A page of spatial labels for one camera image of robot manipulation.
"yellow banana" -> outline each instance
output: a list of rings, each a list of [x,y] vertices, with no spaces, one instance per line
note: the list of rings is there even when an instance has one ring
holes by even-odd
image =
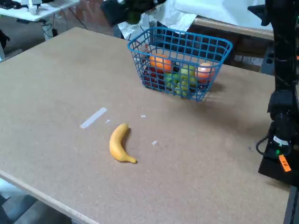
[[[128,130],[128,124],[119,125],[110,137],[109,147],[111,155],[118,161],[136,163],[136,159],[129,156],[121,145],[122,138]]]

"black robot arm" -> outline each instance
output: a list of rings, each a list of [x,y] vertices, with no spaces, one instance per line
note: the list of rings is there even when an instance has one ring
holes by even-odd
[[[299,110],[296,84],[296,26],[299,0],[266,0],[265,5],[250,6],[248,10],[270,23],[274,34],[275,90],[271,95],[268,112],[272,123],[257,151],[263,155],[259,173],[299,187],[299,153],[294,150],[299,142]],[[265,152],[259,145],[267,140]],[[283,155],[291,168],[284,169],[279,156]]]

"blue wire basket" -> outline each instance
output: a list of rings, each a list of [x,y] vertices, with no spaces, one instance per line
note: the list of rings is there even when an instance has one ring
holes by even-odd
[[[128,48],[147,88],[201,101],[229,55],[230,41],[153,27],[131,40]]]

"orange label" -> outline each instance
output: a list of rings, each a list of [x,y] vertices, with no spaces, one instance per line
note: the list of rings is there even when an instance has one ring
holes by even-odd
[[[290,168],[290,166],[289,166],[289,164],[288,164],[288,162],[287,162],[284,155],[279,155],[279,160],[280,160],[281,165],[284,168],[285,172],[291,171],[291,168]]]

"cable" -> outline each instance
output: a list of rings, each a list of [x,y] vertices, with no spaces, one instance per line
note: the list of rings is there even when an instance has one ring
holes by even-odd
[[[52,24],[46,24],[46,21],[42,21],[42,23],[43,23],[43,25],[41,25],[41,26],[42,26],[42,29],[43,29],[44,26],[48,26],[48,25],[50,25],[50,28],[47,29],[46,31],[43,29],[43,33],[44,33],[47,37],[53,37],[53,36],[50,36],[50,35],[48,35],[48,34],[46,33],[46,32],[48,32],[50,29],[53,28],[53,25],[52,25]]]
[[[69,10],[71,11],[71,13],[73,13],[73,15],[77,18],[77,20],[85,27],[85,29],[87,29],[87,27],[84,25],[84,23],[76,16],[76,14],[70,8],[69,8]]]
[[[55,2],[51,2],[51,4],[55,4],[58,8],[60,8],[60,12],[62,12],[62,14],[64,15],[65,31],[67,31],[68,30],[68,23],[67,23],[67,19],[66,19],[64,10]],[[49,7],[52,7],[52,6],[40,6],[40,7],[49,8]],[[53,15],[53,25],[52,25],[53,28],[54,28],[54,21],[55,21],[55,14]]]
[[[261,140],[259,140],[256,144],[256,150],[259,154],[261,154],[262,156],[265,155],[265,153],[263,153],[261,150],[258,149],[259,145],[264,142],[266,139],[268,139],[269,135],[266,135],[266,137],[262,138]]]
[[[66,16],[65,16],[65,14],[64,14],[64,10],[63,10],[57,3],[55,3],[55,2],[52,2],[52,3],[54,3],[55,5],[57,5],[57,6],[60,8],[60,11],[62,12],[62,14],[64,15],[64,20],[65,20],[65,31],[67,31],[67,30],[68,30],[68,24],[67,24]]]

